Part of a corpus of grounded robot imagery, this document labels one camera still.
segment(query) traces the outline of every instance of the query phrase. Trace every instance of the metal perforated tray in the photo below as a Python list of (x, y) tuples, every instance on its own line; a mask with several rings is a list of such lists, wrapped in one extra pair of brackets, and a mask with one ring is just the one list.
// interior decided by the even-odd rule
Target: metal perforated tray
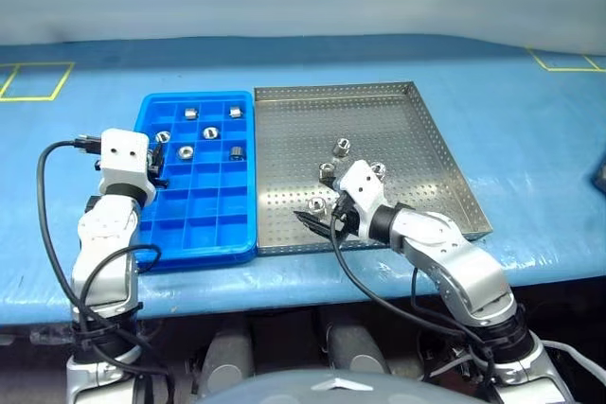
[[(255, 103), (260, 255), (329, 248), (293, 214), (313, 196), (335, 201), (318, 183), (318, 167), (329, 161), (337, 176), (358, 159), (382, 162), (390, 202), (446, 214), (467, 239), (491, 232), (413, 82), (257, 88)], [(351, 142), (342, 160), (331, 154), (340, 137)], [(362, 246), (369, 244), (344, 243)]]

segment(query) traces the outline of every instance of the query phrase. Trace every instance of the black connector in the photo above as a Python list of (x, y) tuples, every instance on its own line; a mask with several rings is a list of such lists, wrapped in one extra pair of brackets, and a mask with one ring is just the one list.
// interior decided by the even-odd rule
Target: black connector
[(82, 134), (74, 139), (74, 147), (76, 149), (82, 149), (86, 153), (101, 155), (101, 138)]

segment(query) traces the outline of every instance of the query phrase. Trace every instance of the silver nut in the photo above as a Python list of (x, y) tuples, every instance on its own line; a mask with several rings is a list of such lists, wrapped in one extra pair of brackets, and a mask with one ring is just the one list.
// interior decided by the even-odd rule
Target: silver nut
[(242, 117), (242, 110), (239, 106), (232, 106), (229, 108), (229, 116), (231, 118), (240, 118)]
[(307, 201), (307, 209), (312, 215), (323, 217), (326, 215), (326, 201), (318, 196)]
[(334, 148), (332, 149), (332, 154), (337, 158), (343, 158), (344, 156), (348, 155), (350, 147), (351, 143), (349, 142), (349, 139), (342, 137), (334, 145)]
[(334, 177), (334, 164), (322, 163), (320, 165), (320, 180), (329, 179), (331, 177)]
[(244, 148), (240, 146), (234, 146), (229, 151), (229, 160), (230, 161), (243, 161), (246, 159), (246, 155), (244, 154)]
[(219, 129), (217, 127), (206, 127), (202, 130), (204, 139), (217, 139), (219, 137)]
[(155, 135), (155, 142), (161, 142), (162, 144), (169, 142), (170, 132), (158, 132)]
[(192, 146), (182, 146), (179, 151), (179, 158), (182, 160), (190, 160), (193, 156), (193, 147)]
[(198, 110), (196, 108), (186, 108), (185, 117), (187, 120), (195, 120), (198, 118)]
[(375, 173), (377, 178), (382, 182), (383, 179), (385, 178), (385, 173), (387, 172), (387, 167), (385, 167), (385, 165), (383, 163), (376, 161), (376, 162), (370, 164), (370, 168)]

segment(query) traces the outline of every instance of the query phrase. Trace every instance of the blue table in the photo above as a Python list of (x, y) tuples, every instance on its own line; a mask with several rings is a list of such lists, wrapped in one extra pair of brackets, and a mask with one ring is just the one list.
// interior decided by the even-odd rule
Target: blue table
[[(589, 179), (606, 152), (606, 72), (598, 71), (606, 59), (537, 57), (522, 48), (414, 35), (0, 47), (0, 63), (75, 63), (52, 101), (0, 99), (0, 324), (69, 317), (38, 229), (40, 151), (79, 133), (132, 128), (152, 92), (413, 80), (494, 228), (481, 246), (502, 262), (512, 285), (603, 275), (606, 199)], [(540, 62), (579, 71), (547, 71)], [(23, 66), (2, 97), (51, 93), (65, 68)], [(11, 72), (0, 67), (0, 84)], [(66, 149), (47, 167), (48, 216), (67, 271), (79, 250), (78, 219), (97, 192), (93, 163)], [(347, 258), (381, 295), (409, 293), (411, 267), (401, 257), (383, 250)], [(419, 286), (431, 291), (424, 279)], [(331, 254), (150, 274), (139, 288), (144, 317), (363, 299)]]

